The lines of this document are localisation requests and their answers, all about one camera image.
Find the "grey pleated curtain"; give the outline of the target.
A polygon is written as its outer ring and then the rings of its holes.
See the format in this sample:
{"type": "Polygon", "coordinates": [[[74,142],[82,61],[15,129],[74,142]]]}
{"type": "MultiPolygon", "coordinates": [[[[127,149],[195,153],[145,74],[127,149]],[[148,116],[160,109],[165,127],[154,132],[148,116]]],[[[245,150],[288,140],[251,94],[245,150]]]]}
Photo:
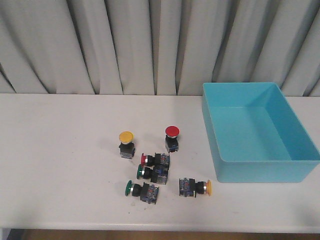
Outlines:
{"type": "Polygon", "coordinates": [[[0,3],[2,93],[198,96],[215,82],[319,96],[319,1],[0,3]]]}

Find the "lying yellow push button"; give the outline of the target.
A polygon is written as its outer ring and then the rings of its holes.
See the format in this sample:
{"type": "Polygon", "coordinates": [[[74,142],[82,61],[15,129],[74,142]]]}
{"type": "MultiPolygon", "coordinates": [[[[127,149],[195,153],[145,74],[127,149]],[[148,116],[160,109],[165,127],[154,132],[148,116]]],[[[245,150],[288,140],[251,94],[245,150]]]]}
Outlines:
{"type": "Polygon", "coordinates": [[[181,197],[194,197],[197,195],[211,196],[212,183],[208,179],[207,181],[196,181],[194,178],[180,178],[179,179],[179,196],[181,197]]]}

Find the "yellow push button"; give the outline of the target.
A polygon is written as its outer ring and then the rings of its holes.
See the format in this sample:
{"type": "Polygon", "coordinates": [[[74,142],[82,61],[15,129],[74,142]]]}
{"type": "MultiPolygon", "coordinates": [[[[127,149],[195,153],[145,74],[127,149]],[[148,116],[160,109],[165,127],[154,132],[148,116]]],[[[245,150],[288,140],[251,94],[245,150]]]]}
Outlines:
{"type": "Polygon", "coordinates": [[[119,134],[119,151],[120,156],[125,159],[132,159],[136,152],[135,144],[133,143],[134,135],[130,131],[123,131],[119,134]]]}
{"type": "Polygon", "coordinates": [[[180,178],[179,179],[179,196],[181,197],[194,197],[197,195],[211,196],[212,183],[208,179],[207,181],[196,181],[194,178],[180,178]]]}

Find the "red push button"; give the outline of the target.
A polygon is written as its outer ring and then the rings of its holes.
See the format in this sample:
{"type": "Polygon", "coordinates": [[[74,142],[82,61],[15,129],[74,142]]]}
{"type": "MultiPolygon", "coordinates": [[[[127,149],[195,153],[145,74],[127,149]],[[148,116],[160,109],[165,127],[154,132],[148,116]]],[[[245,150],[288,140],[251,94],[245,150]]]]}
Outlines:
{"type": "Polygon", "coordinates": [[[169,153],[179,150],[178,136],[180,129],[177,126],[170,125],[165,129],[165,147],[169,153]]]}
{"type": "Polygon", "coordinates": [[[164,166],[166,168],[170,167],[170,155],[166,153],[155,153],[152,155],[145,155],[142,153],[140,164],[142,167],[154,167],[154,166],[164,166]]]}

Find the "light blue plastic box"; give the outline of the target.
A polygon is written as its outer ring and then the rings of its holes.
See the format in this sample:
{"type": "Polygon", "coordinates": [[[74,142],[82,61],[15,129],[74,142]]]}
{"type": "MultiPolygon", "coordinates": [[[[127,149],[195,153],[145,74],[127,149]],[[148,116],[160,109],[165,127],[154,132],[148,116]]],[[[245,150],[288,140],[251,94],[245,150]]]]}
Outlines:
{"type": "Polygon", "coordinates": [[[320,162],[273,82],[204,83],[202,114],[221,183],[299,183],[320,162]]]}

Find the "green push button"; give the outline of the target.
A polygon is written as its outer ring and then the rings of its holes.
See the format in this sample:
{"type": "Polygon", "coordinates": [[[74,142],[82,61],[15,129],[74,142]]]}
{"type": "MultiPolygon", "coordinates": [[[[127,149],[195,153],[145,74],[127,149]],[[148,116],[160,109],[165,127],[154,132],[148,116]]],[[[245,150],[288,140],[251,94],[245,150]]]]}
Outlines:
{"type": "Polygon", "coordinates": [[[163,165],[156,165],[153,168],[138,165],[136,178],[150,180],[151,183],[166,185],[169,176],[169,169],[163,165]]]}
{"type": "Polygon", "coordinates": [[[143,185],[133,183],[129,180],[125,187],[125,196],[133,196],[140,199],[140,201],[155,205],[158,200],[160,188],[154,184],[143,183],[143,185]]]}

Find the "upper green push button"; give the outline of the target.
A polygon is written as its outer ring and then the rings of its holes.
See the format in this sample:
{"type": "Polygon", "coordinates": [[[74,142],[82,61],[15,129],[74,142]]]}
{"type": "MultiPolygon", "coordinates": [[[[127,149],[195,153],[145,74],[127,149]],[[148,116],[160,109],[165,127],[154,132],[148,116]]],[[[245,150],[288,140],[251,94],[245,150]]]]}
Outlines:
{"type": "Polygon", "coordinates": [[[150,180],[151,183],[166,185],[169,176],[169,169],[163,165],[156,165],[153,168],[138,165],[136,178],[150,180]]]}

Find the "lying red push button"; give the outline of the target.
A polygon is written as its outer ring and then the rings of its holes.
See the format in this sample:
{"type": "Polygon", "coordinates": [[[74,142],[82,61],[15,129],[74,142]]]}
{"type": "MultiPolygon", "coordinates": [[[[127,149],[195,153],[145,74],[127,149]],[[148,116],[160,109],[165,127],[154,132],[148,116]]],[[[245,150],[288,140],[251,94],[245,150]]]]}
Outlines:
{"type": "Polygon", "coordinates": [[[140,164],[142,167],[154,167],[154,166],[164,166],[166,168],[170,167],[170,155],[166,153],[155,153],[152,155],[145,155],[142,153],[140,164]]]}

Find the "lower green push button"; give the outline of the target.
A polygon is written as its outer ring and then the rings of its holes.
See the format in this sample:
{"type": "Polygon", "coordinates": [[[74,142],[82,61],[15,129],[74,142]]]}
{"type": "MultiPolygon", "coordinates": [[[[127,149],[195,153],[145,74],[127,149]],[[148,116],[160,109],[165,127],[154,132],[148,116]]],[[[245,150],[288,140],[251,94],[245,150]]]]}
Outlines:
{"type": "Polygon", "coordinates": [[[140,201],[155,205],[158,200],[160,188],[154,184],[143,183],[143,185],[133,183],[129,180],[125,187],[125,196],[133,196],[140,199],[140,201]]]}

